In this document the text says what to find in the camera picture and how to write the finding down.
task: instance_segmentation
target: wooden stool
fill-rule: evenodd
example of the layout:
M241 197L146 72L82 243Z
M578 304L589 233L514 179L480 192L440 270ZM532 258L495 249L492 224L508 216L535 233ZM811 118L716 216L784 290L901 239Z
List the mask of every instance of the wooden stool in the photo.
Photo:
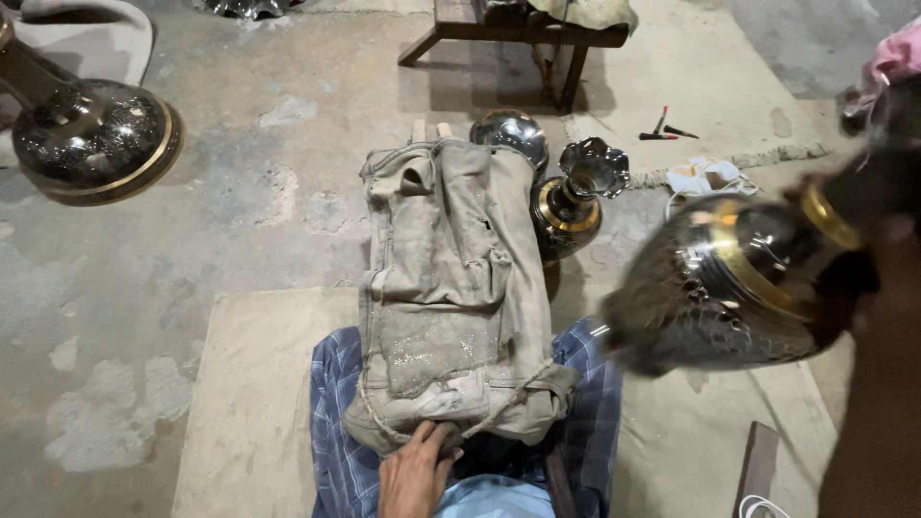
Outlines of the wooden stool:
M413 66L415 60L427 53L439 40L518 41L573 45L572 61L557 108L570 113L576 98L576 87L582 76L582 66L589 47L617 48L624 46L628 28L615 26L605 30L592 30L573 24L554 21L552 26L485 25L476 21L473 0L435 0L435 27L413 43L400 55L400 66Z

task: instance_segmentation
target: pink cloth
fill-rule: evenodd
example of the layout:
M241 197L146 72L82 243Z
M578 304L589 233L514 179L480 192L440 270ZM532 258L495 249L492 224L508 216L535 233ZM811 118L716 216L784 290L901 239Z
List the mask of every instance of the pink cloth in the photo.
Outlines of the pink cloth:
M921 73L921 18L880 41L866 72L877 80L883 75L892 80Z

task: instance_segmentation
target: burlap sack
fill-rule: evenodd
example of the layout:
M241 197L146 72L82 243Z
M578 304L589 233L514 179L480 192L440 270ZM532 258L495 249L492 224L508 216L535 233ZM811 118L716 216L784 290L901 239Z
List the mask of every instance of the burlap sack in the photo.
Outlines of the burlap sack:
M362 444L393 453L423 419L534 444L565 416L580 374L553 363L533 177L511 148L455 139L368 156L363 370L343 417Z

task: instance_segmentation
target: light blue shirt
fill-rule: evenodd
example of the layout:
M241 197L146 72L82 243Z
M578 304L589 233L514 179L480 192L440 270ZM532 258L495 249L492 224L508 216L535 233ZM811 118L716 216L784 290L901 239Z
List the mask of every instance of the light blue shirt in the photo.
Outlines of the light blue shirt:
M501 475L464 478L448 488L435 518L554 518L547 491Z

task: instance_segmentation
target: white cloth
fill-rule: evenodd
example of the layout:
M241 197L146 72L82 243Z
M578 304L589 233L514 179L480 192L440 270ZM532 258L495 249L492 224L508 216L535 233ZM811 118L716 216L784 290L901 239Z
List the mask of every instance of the white cloth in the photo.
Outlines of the white cloth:
M665 206L665 219L671 215L671 206L678 196L704 196L714 193L755 194L758 185L739 168L725 160L697 157L677 165L665 173L674 194Z
M77 77L141 84L154 43L141 9L121 0L24 0L4 15L20 41Z

